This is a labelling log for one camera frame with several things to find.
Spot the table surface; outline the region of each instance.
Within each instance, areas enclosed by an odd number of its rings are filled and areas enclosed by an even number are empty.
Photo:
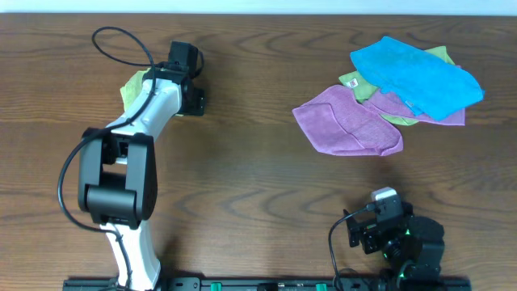
[[[153,240],[166,274],[329,276],[327,234],[343,209],[396,188],[418,215],[445,227],[443,274],[475,290],[517,284],[517,19],[430,16],[3,15],[0,18],[0,290],[56,290],[70,276],[115,276],[106,238],[62,215],[56,184],[89,126],[123,111],[119,88],[136,67],[91,45],[102,25],[134,32],[157,61],[171,40],[206,66],[204,117],[174,118],[156,142]],[[399,127],[388,157],[319,154],[291,110],[354,70],[349,53],[390,35],[421,49],[446,45],[486,90],[465,127]],[[109,53],[144,61],[128,38]],[[65,181],[77,207],[78,161]],[[381,254],[334,233],[339,267],[377,273]]]

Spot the purple cloth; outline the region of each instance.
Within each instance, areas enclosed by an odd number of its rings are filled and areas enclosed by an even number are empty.
[[[400,132],[357,104],[352,89],[341,85],[329,87],[292,113],[320,153],[387,156],[403,148]]]
[[[434,120],[427,114],[415,116],[413,112],[393,92],[383,94],[380,92],[380,90],[377,90],[375,93],[373,93],[370,99],[363,102],[363,106],[365,106],[368,110],[378,114],[388,114],[391,116],[411,118],[432,124],[465,125],[465,109],[461,109],[458,112],[452,113],[449,117],[441,121]]]

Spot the folded cloth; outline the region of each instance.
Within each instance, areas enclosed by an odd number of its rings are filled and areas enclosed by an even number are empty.
[[[427,49],[426,52],[439,57],[448,64],[454,65],[454,61],[447,54],[447,48],[445,46],[430,48]],[[373,86],[368,81],[366,81],[358,71],[344,74],[343,76],[339,77],[339,81],[341,81],[343,85],[354,90],[355,99],[359,103],[368,100],[373,95],[373,93],[375,93],[379,89],[379,87]],[[400,115],[398,115],[396,112],[394,112],[393,115],[380,115],[382,116],[382,118],[386,119],[392,124],[413,125],[418,123],[418,120],[416,119],[399,117]]]
[[[443,120],[483,100],[471,74],[388,36],[350,57],[366,80],[382,93],[395,92],[416,116]]]
[[[120,95],[122,95],[122,102],[124,103],[124,110],[128,110],[131,104],[138,97],[142,91],[142,78],[147,70],[137,71],[126,84],[120,88]]]
[[[441,125],[465,125],[465,110],[460,109],[458,112],[452,113],[444,120],[437,121],[430,118],[427,114],[415,116],[413,112],[398,98],[393,92],[382,94],[380,90],[373,93],[372,97],[363,102],[368,110],[381,115],[388,114],[390,116],[404,117],[422,122],[441,124]]]
[[[403,148],[400,132],[359,105],[354,92],[341,85],[329,87],[292,113],[320,153],[386,156]]]

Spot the microfiber cloth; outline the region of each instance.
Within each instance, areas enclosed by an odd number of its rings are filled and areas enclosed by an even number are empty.
[[[410,120],[418,120],[422,122],[441,124],[441,125],[465,125],[465,110],[460,109],[452,113],[447,118],[437,121],[430,118],[427,114],[415,116],[413,112],[398,98],[393,92],[382,94],[380,90],[373,93],[372,97],[363,102],[363,106],[371,112],[381,114],[389,114],[391,116],[399,116],[409,118]]]
[[[320,153],[387,156],[403,148],[400,132],[358,104],[354,92],[341,85],[329,87],[292,113]]]
[[[447,54],[447,48],[445,46],[439,46],[436,48],[430,48],[427,49],[426,52],[435,55],[445,61],[448,64],[454,65],[454,61],[449,57]],[[366,81],[363,76],[358,71],[354,71],[348,74],[344,74],[343,76],[339,77],[339,81],[354,90],[355,99],[357,102],[362,103],[365,100],[368,100],[373,93],[375,93],[379,87],[373,86],[368,81]],[[382,118],[386,119],[392,124],[398,124],[398,125],[413,125],[417,124],[418,120],[412,118],[403,118],[399,117],[400,115],[404,115],[406,113],[406,110],[403,112],[400,112],[401,114],[398,114],[398,112],[389,114],[380,114]]]
[[[138,97],[142,91],[142,79],[147,70],[137,71],[126,84],[120,88],[120,94],[122,95],[122,102],[124,103],[124,110],[128,110],[131,104]]]
[[[350,57],[366,80],[382,93],[395,92],[416,116],[443,120],[483,100],[471,74],[388,36]]]

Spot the green cloth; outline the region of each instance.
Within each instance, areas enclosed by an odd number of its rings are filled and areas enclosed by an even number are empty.
[[[426,52],[431,53],[442,60],[444,60],[446,63],[455,65],[454,61],[447,55],[447,48],[445,46],[439,46],[437,48],[431,48],[426,50]],[[351,87],[354,91],[355,99],[357,102],[362,103],[366,100],[368,100],[379,87],[373,86],[370,84],[366,79],[359,74],[358,71],[354,71],[348,74],[344,74],[343,76],[339,77],[339,81],[348,87]],[[402,118],[398,116],[391,116],[386,114],[381,114],[382,118],[386,119],[387,121],[398,124],[398,125],[413,125],[418,123],[418,120],[410,119],[410,118]]]
[[[147,71],[149,71],[149,69],[136,72],[129,81],[120,88],[122,102],[124,103],[124,111],[131,107],[131,104],[142,91],[142,78]]]

